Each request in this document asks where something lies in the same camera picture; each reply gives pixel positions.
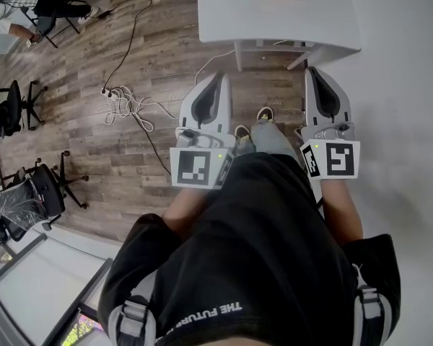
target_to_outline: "table leg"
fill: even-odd
[[[242,41],[234,41],[234,50],[236,53],[237,70],[242,72]]]
[[[318,51],[322,47],[323,47],[323,45],[315,44],[309,51],[307,51],[303,55],[299,56],[295,61],[292,61],[287,66],[287,70],[291,71],[293,68],[298,66],[301,62],[307,60],[311,56],[311,54],[315,53],[316,51]]]

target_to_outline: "gray pants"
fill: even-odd
[[[298,163],[298,157],[287,137],[277,126],[264,119],[260,119],[251,130],[252,141],[241,140],[237,146],[236,156],[251,153],[283,154],[289,155]]]

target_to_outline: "power strip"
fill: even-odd
[[[108,99],[110,101],[114,102],[118,99],[117,94],[115,94],[114,92],[112,92],[109,89],[101,89],[100,93],[102,96],[104,96],[106,99]]]

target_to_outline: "black office chair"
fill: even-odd
[[[28,14],[29,8],[22,7],[21,12],[28,18],[31,23],[35,26],[35,29],[38,33],[40,33],[40,36],[44,37],[48,42],[53,45],[55,49],[58,48],[57,44],[53,42],[53,39],[59,35],[60,33],[67,30],[69,27],[72,27],[74,31],[80,35],[80,31],[74,26],[74,23],[71,22],[69,18],[64,18],[69,25],[67,25],[65,28],[63,28],[61,31],[53,35],[52,37],[49,37],[48,35],[52,33],[54,28],[56,27],[56,18],[54,17],[37,17],[37,18],[31,18]]]
[[[50,231],[66,210],[65,192],[80,208],[87,209],[87,204],[81,204],[77,200],[69,184],[79,179],[88,181],[88,176],[66,179],[64,157],[69,154],[68,151],[61,153],[60,175],[55,172],[58,168],[49,169],[46,164],[38,165],[41,160],[37,159],[33,168],[21,169],[18,173],[4,178],[12,178],[13,182],[7,185],[4,191],[0,191],[1,242],[5,242],[8,235],[19,241],[34,224],[45,220],[50,221],[43,223],[42,227]]]
[[[8,96],[6,98],[5,102],[2,102],[0,105],[4,104],[3,106],[8,109],[9,112],[9,122],[11,125],[9,126],[14,127],[14,131],[11,134],[5,134],[5,136],[11,136],[14,132],[19,132],[21,130],[21,127],[19,125],[19,121],[21,118],[21,112],[22,109],[26,109],[27,113],[27,129],[29,130],[35,130],[36,127],[30,126],[30,117],[34,117],[35,120],[41,124],[44,125],[45,121],[41,120],[37,113],[34,110],[35,102],[38,100],[38,98],[41,96],[43,92],[48,91],[48,87],[43,87],[34,97],[32,97],[32,86],[38,84],[38,81],[31,81],[29,84],[29,92],[27,94],[27,100],[23,100],[21,98],[21,92],[19,90],[19,86],[17,84],[17,81],[13,81],[12,85],[7,88],[0,88],[0,92],[8,92]]]

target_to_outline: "sneaker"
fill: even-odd
[[[267,120],[269,122],[273,122],[274,114],[273,110],[270,107],[262,107],[257,115],[257,122],[259,120]]]
[[[234,134],[236,137],[240,138],[241,141],[242,140],[251,140],[252,138],[250,137],[250,131],[247,127],[245,127],[244,125],[238,125],[236,127],[236,130],[234,131]]]
[[[96,14],[100,11],[100,8],[98,6],[92,6],[92,10],[89,11],[88,15],[85,17],[79,18],[79,25],[85,25],[90,20],[95,18]]]

